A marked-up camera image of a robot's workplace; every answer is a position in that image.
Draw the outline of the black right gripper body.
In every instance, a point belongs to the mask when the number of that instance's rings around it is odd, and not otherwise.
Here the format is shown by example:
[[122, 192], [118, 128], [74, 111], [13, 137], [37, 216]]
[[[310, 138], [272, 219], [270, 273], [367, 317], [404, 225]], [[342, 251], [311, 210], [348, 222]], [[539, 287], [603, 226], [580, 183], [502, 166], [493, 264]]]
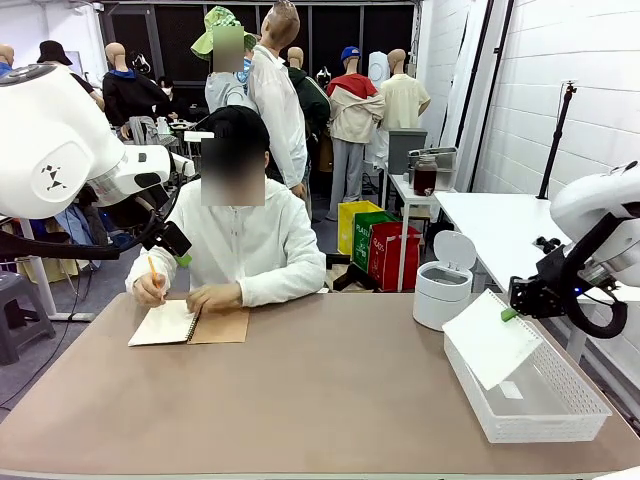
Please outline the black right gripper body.
[[575, 273], [564, 273], [567, 260], [564, 248], [564, 245], [559, 245], [537, 262], [542, 295], [538, 302], [538, 318], [580, 316], [580, 306], [575, 293], [577, 277]]

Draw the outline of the person's left hand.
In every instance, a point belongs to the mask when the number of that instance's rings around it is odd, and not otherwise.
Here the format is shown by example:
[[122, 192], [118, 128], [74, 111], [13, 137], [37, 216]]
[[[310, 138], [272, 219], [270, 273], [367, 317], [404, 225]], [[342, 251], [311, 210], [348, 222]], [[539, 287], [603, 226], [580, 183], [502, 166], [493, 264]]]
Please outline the person's left hand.
[[237, 282], [205, 285], [191, 291], [186, 297], [187, 308], [192, 313], [204, 313], [235, 309], [242, 306], [242, 290]]

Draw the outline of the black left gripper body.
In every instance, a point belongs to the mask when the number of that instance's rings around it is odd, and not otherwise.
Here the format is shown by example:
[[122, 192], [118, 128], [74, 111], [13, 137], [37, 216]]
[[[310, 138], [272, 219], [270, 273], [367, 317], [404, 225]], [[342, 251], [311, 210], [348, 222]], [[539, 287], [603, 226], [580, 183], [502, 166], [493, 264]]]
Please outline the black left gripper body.
[[140, 230], [151, 217], [146, 204], [158, 213], [168, 200], [169, 195], [164, 188], [156, 185], [114, 205], [99, 206], [98, 210], [105, 215], [110, 230]]

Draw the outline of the person's right hand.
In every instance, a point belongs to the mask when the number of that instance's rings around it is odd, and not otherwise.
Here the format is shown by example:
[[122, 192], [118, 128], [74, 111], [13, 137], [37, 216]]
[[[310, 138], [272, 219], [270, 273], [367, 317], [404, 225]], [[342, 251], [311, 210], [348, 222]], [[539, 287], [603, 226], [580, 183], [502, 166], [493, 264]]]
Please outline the person's right hand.
[[165, 303], [165, 284], [164, 275], [146, 273], [134, 281], [132, 294], [138, 304], [155, 308]]

